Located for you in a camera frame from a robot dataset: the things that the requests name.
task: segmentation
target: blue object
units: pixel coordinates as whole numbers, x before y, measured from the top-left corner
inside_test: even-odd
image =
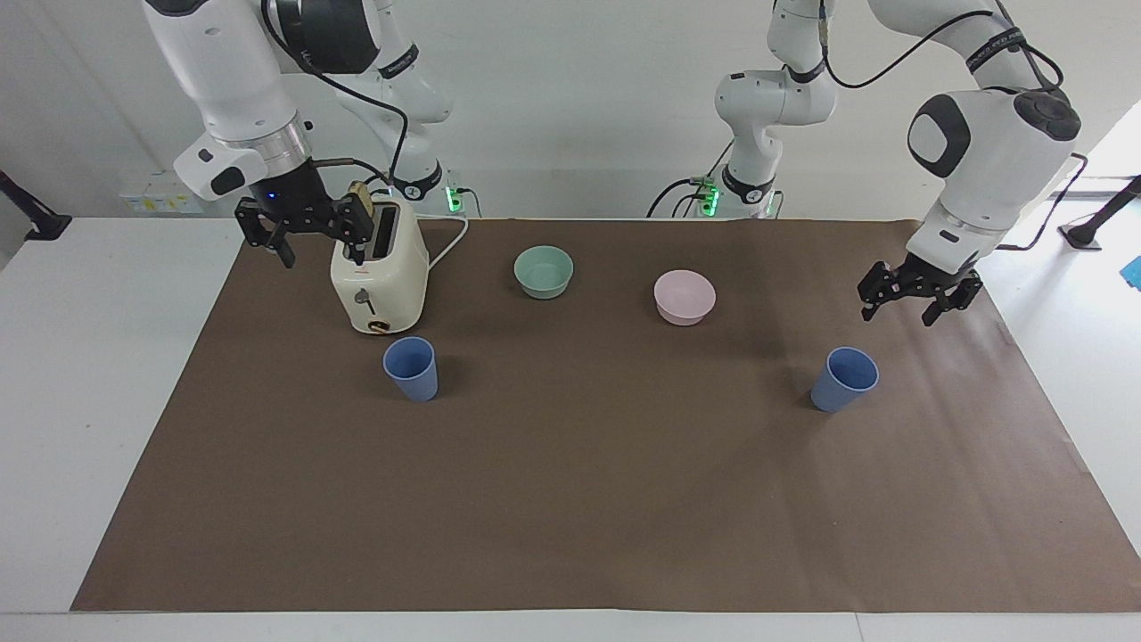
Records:
[[[1141,255],[1139,255],[1133,262],[1128,263],[1125,269],[1122,269],[1122,276],[1125,276],[1125,281],[1128,284],[1141,290]]]
[[[837,348],[812,389],[812,404],[825,413],[839,413],[879,383],[880,368],[871,357],[855,348]]]
[[[407,338],[385,352],[385,373],[416,404],[431,401],[439,392],[436,350],[420,338]]]

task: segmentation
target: black stand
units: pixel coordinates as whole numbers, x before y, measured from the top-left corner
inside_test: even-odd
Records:
[[[71,225],[72,217],[56,213],[39,198],[16,185],[3,171],[0,171],[0,190],[31,219],[34,228],[24,236],[25,241],[55,241]]]
[[[1117,212],[1125,209],[1125,205],[1133,202],[1134,198],[1141,195],[1141,176],[1133,178],[1133,180],[1112,197],[1106,206],[1101,208],[1101,211],[1093,214],[1093,218],[1089,222],[1082,225],[1063,225],[1059,227],[1058,230],[1061,231],[1062,236],[1069,241],[1070,246],[1078,250],[1099,251],[1101,245],[1094,239],[1098,235],[1098,229],[1109,219],[1112,218]]]

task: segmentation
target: table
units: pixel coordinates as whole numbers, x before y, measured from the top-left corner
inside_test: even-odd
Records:
[[[1123,216],[1116,225],[1123,231],[1132,227],[1135,234],[1141,229],[1135,218]],[[6,365],[22,365],[19,369],[6,366],[0,373],[0,403],[6,409],[5,424],[9,426],[0,438],[0,483],[6,489],[23,489],[23,493],[5,494],[0,499],[0,514],[6,517],[0,523],[0,542],[5,546],[0,562],[3,564],[0,567],[0,610],[60,612],[67,608],[149,431],[178,380],[238,243],[238,234],[228,221],[86,219],[76,221],[75,230],[58,243],[25,247],[9,268],[0,273],[0,310],[3,311],[0,359]],[[1078,361],[1085,365],[1084,376],[1060,368],[1061,360],[1053,357],[1059,346],[1073,355],[1075,351],[1066,348],[1070,346],[1066,341],[1081,336],[1086,328],[1100,330],[1103,319],[1119,316],[1124,325],[1128,315],[1136,318],[1141,300],[1082,295],[1073,291],[1075,283],[1090,278],[1111,287],[1107,275],[1116,274],[1135,257],[1136,247],[1111,246],[1092,259],[1053,262],[1053,273],[1061,285],[1047,290],[1039,282],[1038,290],[1028,294],[1033,290],[1025,284],[1026,270],[1050,266],[1060,251],[1059,243],[1060,239],[1047,236],[1037,252],[996,257],[984,266],[985,271],[1014,336],[1136,544],[1141,506],[1133,490],[1141,485],[1131,463],[1141,453],[1141,445],[1127,430],[1132,423],[1123,412],[1128,408],[1123,406],[1123,400],[1128,398],[1120,393],[1130,387],[1130,374],[1136,373],[1130,350],[1136,355],[1138,338],[1128,332],[1095,335],[1095,351],[1086,352],[1090,357]],[[64,260],[67,265],[83,265],[84,269],[63,268]],[[115,307],[105,303],[111,295],[120,301]],[[1094,310],[1092,318],[1073,314],[1071,296],[1075,295],[1086,312]],[[1047,312],[1031,315],[1036,309]],[[139,315],[144,314],[152,315],[146,324],[139,320]],[[140,341],[140,335],[132,332],[132,324],[135,331],[140,325],[162,331]],[[1110,327],[1120,330],[1112,324]],[[49,340],[51,350],[42,350]],[[120,349],[128,341],[133,348],[141,346],[145,349],[138,359],[123,360]],[[1122,373],[1119,383],[1115,384],[1117,390],[1095,385],[1097,375],[1104,369],[1112,371],[1114,365]],[[76,379],[79,373],[92,366],[105,368],[100,377]],[[68,381],[74,387],[70,397],[48,404],[29,404],[29,400],[42,400],[41,390],[52,380]],[[1102,412],[1091,416],[1085,399],[1099,390],[1095,399],[1102,403]],[[21,560],[26,561],[22,567],[17,566]],[[503,631],[532,633],[565,631],[569,618],[577,623],[578,637],[589,639],[592,631],[597,632],[594,637],[613,632],[612,627],[618,625],[612,616],[608,612],[395,618],[132,616],[128,619],[130,624],[124,626],[139,639],[156,631],[185,632],[191,621],[202,627],[202,639],[217,639],[208,633],[222,629],[241,632],[243,627],[252,627],[269,635],[274,626],[304,632],[334,624],[355,631],[362,627],[399,631],[412,626],[430,637],[445,631],[470,632],[475,620],[467,618],[477,618],[480,625],[488,626],[500,623],[496,626],[505,626]],[[0,632],[13,632],[13,636],[21,632],[18,639],[50,639],[63,631],[88,632],[92,639],[99,639],[100,628],[107,631],[107,623],[113,624],[116,617],[5,617],[0,619]],[[908,629],[932,623],[949,623],[946,625],[952,627],[948,631],[976,631],[981,636],[976,639],[986,639],[987,631],[1003,632],[1003,635],[1010,631],[1065,635],[1066,627],[1070,626],[1081,627],[1091,639],[1125,640],[1135,639],[1141,631],[1141,620],[1135,616],[944,616],[933,619],[884,616],[860,617],[858,621],[851,615],[792,618],[638,616],[625,621],[633,623],[629,629],[631,635],[646,635],[645,639],[663,639],[654,637],[655,633],[664,636],[663,631],[674,634],[675,639],[696,639],[698,632],[734,639],[731,632],[742,631],[741,636],[767,632],[772,634],[771,639],[780,639],[784,632],[787,639],[812,635],[820,640],[858,640],[863,627],[866,639],[892,640],[897,637],[891,635],[906,635]],[[1092,631],[1103,634],[1091,635]],[[833,632],[834,636],[828,637],[827,632]]]

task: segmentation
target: green light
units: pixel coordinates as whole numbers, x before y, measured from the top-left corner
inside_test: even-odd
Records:
[[[447,195],[447,206],[455,213],[463,209],[463,201],[456,195],[455,189],[451,186],[444,187],[444,193]]]
[[[705,196],[705,216],[717,216],[717,205],[721,201],[721,189],[717,187],[710,187],[710,194]]]

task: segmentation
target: green bowl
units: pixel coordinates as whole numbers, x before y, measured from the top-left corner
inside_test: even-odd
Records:
[[[567,290],[573,275],[570,254],[552,245],[531,247],[515,259],[515,277],[532,298],[557,298]]]

